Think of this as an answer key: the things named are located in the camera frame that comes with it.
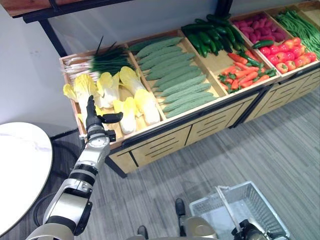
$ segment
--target wooden drawer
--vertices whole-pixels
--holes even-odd
[[[133,149],[132,155],[139,167],[183,148],[190,128],[191,126],[184,127]]]
[[[296,97],[296,94],[299,92],[301,87],[308,86],[308,84],[306,84],[306,82],[309,79],[317,78],[317,77],[313,77],[315,74],[317,74],[317,73],[315,71],[313,71],[311,73],[307,73],[307,76],[302,75],[302,76],[297,77],[296,79],[288,81],[284,84],[275,84],[267,92],[267,94],[263,97],[263,99],[259,102],[259,104],[255,107],[255,109],[248,116],[248,118],[245,120],[245,122],[248,122],[252,119],[260,117],[263,114],[266,114],[272,110],[275,110],[275,109],[287,104],[289,101],[292,101],[294,99],[301,97],[303,95],[303,93],[301,93],[301,95],[298,97]]]
[[[257,94],[198,119],[191,127],[186,144],[197,142],[234,124],[256,96]]]
[[[134,159],[131,157],[130,152],[116,152],[112,155],[109,155],[109,157],[126,174],[137,169],[137,165],[135,164]]]

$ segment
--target basket handle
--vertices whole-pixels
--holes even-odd
[[[230,215],[230,217],[231,217],[231,219],[232,219],[232,221],[233,221],[233,223],[235,225],[235,228],[236,228],[237,232],[240,233],[241,232],[241,227],[240,227],[238,221],[236,220],[236,217],[235,217],[234,213],[232,212],[224,193],[221,190],[221,189],[228,189],[228,188],[229,187],[226,187],[226,186],[216,186],[215,187],[217,193],[219,194],[219,196],[220,196],[220,198],[221,198],[221,200],[223,202],[223,205],[225,206],[226,210],[228,211],[228,213],[229,213],[229,215]]]

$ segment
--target black shelf leg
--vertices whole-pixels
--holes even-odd
[[[41,27],[43,28],[45,34],[50,39],[50,41],[51,41],[52,45],[54,46],[55,50],[60,55],[60,57],[62,58],[62,57],[67,56],[66,50],[62,46],[59,38],[57,37],[57,35],[55,33],[55,30],[52,28],[52,26],[51,26],[50,22],[48,21],[48,19],[40,20],[39,23],[40,23]]]

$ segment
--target black cable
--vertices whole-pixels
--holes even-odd
[[[39,223],[39,220],[38,220],[38,211],[39,211],[39,208],[40,208],[40,204],[46,200],[47,198],[51,197],[52,195],[55,195],[56,192],[54,193],[50,193],[44,197],[42,197],[41,199],[39,199],[39,201],[37,201],[37,203],[34,205],[34,208],[33,208],[33,222],[34,224],[37,226],[37,227],[40,227],[40,223]]]

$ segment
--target gray carpet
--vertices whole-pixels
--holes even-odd
[[[77,134],[57,141],[74,148]],[[55,148],[58,159],[72,157]],[[78,240],[125,240],[144,224],[151,238],[177,235],[174,200],[198,200],[217,185],[253,181],[293,240],[320,236],[320,89],[234,129],[225,129],[120,178],[107,166],[91,197],[88,226]],[[50,178],[44,193],[61,182]],[[32,215],[0,240],[24,239]]]

